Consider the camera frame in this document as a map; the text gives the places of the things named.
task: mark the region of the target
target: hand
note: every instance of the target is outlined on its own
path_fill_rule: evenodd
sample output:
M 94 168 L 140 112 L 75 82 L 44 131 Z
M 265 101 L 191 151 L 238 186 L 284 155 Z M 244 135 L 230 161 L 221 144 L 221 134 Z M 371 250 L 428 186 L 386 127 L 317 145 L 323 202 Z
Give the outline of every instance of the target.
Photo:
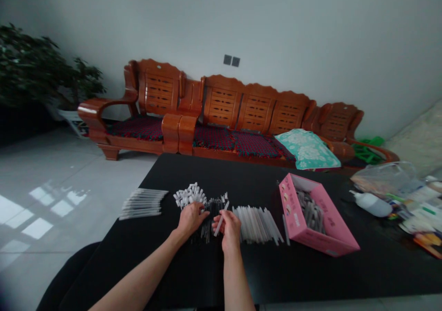
M 220 211 L 223 220 L 220 227 L 220 232 L 223 233 L 222 238 L 222 250 L 226 253 L 240 252 L 239 249 L 239 237 L 241 234 L 241 221 L 232 211 L 221 210 Z M 213 218 L 212 224 L 213 231 L 216 230 L 221 219 L 221 215 Z
M 202 209 L 204 209 L 202 203 L 194 202 L 187 205 L 181 211 L 180 222 L 176 230 L 180 232 L 186 240 L 198 229 L 204 219 L 209 216 L 209 211 L 204 211 L 200 214 Z

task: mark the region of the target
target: medicine box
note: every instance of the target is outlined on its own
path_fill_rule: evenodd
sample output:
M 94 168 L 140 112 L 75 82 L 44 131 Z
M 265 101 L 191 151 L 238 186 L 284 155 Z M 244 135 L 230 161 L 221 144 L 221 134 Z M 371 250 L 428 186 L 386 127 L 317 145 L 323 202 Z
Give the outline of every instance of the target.
M 310 192 L 311 198 L 321 207 L 327 235 L 307 227 L 296 188 Z M 361 249 L 321 183 L 288 174 L 279 184 L 279 191 L 291 240 L 333 257 Z

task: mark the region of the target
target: electrical outlet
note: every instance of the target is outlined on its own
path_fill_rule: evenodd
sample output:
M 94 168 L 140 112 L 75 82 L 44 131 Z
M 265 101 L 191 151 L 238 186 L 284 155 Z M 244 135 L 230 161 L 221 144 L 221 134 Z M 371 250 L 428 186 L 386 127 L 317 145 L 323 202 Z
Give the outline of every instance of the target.
M 225 65 L 230 65 L 231 61 L 232 61 L 232 56 L 225 54 L 224 55 L 224 64 Z
M 232 66 L 239 67 L 239 58 L 233 57 Z

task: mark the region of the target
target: cushion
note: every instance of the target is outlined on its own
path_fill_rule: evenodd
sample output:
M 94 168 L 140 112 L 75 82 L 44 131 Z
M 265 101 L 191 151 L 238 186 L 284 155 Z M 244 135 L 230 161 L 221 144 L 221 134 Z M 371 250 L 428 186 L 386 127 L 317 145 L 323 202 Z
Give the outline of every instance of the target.
M 240 157 L 281 157 L 278 150 L 263 135 L 251 134 L 243 131 L 233 131 L 232 136 L 235 139 L 235 150 Z
M 293 129 L 275 138 L 296 157 L 300 170 L 341 167 L 341 162 L 311 131 Z
M 233 151 L 234 143 L 229 130 L 226 128 L 197 125 L 195 127 L 194 146 L 212 150 Z
M 291 154 L 290 151 L 287 150 L 286 147 L 279 142 L 279 140 L 272 137 L 270 141 L 272 142 L 273 145 L 275 145 L 279 153 L 282 154 L 287 161 L 290 161 L 292 163 L 296 162 L 296 157 L 293 154 Z
M 110 126 L 108 135 L 131 137 L 146 141 L 160 141 L 163 139 L 161 122 L 163 119 L 146 115 L 131 117 L 125 121 Z

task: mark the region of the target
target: white glue bottle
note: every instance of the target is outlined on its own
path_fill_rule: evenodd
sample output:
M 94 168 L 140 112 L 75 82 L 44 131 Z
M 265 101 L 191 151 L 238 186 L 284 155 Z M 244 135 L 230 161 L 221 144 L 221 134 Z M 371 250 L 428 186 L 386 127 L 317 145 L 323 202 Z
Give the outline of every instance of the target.
M 356 204 L 375 217 L 386 217 L 393 211 L 390 204 L 384 202 L 374 194 L 360 194 L 353 190 L 350 190 L 350 192 L 355 195 Z

